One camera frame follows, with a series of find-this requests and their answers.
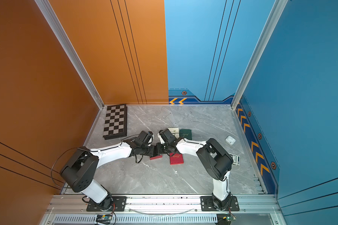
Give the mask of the cream booklet with flower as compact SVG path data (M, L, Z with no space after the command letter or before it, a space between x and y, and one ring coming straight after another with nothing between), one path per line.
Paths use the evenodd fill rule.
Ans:
M168 130L176 137L180 138L179 128L168 128Z

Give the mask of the red jewelry box base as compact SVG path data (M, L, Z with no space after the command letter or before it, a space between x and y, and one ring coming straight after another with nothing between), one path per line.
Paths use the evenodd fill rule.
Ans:
M163 157L163 155L152 156L152 157L150 157L150 160L159 159L159 158L162 158L162 157Z

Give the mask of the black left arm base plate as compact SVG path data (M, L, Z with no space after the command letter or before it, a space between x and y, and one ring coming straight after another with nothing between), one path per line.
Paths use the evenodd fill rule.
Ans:
M107 196L101 203L89 200L86 211L88 212L123 212L127 202L126 196Z

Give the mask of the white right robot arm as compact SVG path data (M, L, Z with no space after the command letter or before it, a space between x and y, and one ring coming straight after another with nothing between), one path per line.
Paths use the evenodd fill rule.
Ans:
M186 138L176 138L170 130L158 133L161 146L159 153L179 153L197 156L206 172L213 178L212 200L215 209L226 210L232 200L229 188L229 176L233 158L214 138L207 141L192 141Z

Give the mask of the green jewelry box lid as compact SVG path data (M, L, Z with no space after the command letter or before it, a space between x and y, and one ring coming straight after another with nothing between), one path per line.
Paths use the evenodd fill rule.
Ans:
M192 140L192 131L190 129L180 129L179 137Z

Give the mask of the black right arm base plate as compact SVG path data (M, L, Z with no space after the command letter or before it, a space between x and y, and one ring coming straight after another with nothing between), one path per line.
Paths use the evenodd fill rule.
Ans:
M226 199L220 201L215 196L201 196L202 211L240 211L236 196L228 195Z

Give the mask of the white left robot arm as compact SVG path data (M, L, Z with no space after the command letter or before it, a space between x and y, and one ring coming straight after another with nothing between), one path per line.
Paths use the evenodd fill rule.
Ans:
M114 209L112 195L94 180L96 169L117 159L159 155L172 134L161 130L158 136L160 142L155 145L152 145L153 133L142 131L138 136L124 139L117 145L98 149L79 147L63 166L60 175L75 193L83 193L89 198L88 204L95 205L101 211L111 211Z

